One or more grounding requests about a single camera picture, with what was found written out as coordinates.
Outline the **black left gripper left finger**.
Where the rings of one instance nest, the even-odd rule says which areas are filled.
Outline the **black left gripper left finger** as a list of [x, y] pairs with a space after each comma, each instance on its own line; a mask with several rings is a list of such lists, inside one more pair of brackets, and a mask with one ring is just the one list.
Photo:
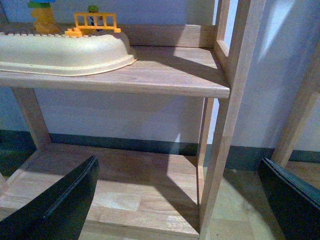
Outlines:
[[91, 156], [0, 222], [2, 240], [77, 240], [91, 207], [99, 161]]

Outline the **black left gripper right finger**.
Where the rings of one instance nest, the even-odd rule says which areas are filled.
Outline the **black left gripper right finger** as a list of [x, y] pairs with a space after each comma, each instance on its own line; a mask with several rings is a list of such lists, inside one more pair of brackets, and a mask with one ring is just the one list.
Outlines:
[[320, 190], [267, 158], [258, 175], [270, 208], [287, 240], [320, 238]]

